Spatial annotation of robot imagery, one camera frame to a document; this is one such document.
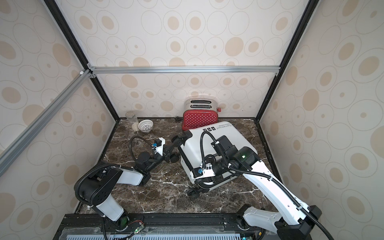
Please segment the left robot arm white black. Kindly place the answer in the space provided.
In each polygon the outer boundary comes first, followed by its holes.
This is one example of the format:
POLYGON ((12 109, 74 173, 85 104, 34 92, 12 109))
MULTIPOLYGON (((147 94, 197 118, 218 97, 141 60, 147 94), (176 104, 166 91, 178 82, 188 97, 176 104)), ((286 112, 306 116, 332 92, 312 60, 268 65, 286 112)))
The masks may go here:
POLYGON ((127 212, 112 196, 115 186, 145 185, 151 178, 151 171, 163 161, 175 163, 180 159, 180 155, 174 153, 174 149, 183 143, 183 138, 179 136, 173 137, 172 143, 168 145, 163 138, 150 143, 141 136, 134 136, 129 141, 129 151, 135 162, 134 167, 127 168, 107 162, 98 163, 75 183, 75 197, 101 217, 119 224, 127 216, 127 212), (152 152, 142 152, 135 157, 132 144, 137 139, 148 144, 152 152))

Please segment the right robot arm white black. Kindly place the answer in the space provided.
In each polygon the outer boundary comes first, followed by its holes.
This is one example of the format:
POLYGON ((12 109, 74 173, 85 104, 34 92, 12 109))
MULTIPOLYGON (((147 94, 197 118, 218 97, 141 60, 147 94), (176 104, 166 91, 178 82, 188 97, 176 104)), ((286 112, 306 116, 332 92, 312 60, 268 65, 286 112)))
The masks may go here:
POLYGON ((331 240, 333 236, 320 223, 322 215, 317 206, 308 206, 292 194, 266 167, 258 154, 250 147, 244 146, 238 150, 234 145, 227 147, 229 140, 226 136, 216 139, 212 133, 203 131, 200 137, 202 164, 206 164, 204 153, 204 136, 212 139, 212 147, 219 156, 221 168, 235 174, 243 175, 271 201, 276 207, 278 217, 272 212, 256 210, 249 207, 243 218, 249 226, 259 225, 268 231, 277 233, 282 240, 309 240, 312 229, 317 226, 331 240))

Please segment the white hard-shell suitcase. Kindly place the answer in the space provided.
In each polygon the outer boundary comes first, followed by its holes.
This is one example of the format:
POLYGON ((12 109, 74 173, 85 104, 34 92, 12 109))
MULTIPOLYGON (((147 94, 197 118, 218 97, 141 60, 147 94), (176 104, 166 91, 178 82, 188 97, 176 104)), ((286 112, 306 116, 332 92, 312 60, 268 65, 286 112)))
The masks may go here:
MULTIPOLYGON (((212 168, 212 164, 222 162, 226 167, 233 164, 241 171, 250 171, 252 165, 260 161, 257 150, 229 122, 219 122, 187 130, 177 136, 182 137, 185 141, 185 144, 181 146, 185 153, 185 156, 181 157, 181 164, 191 183, 195 185, 187 191, 187 196, 192 201, 201 194, 208 193, 234 180, 215 180, 212 185, 195 184, 191 176, 193 169, 207 170, 212 168)), ((237 177, 240 176, 237 172, 231 170, 230 172, 236 174, 237 177)))

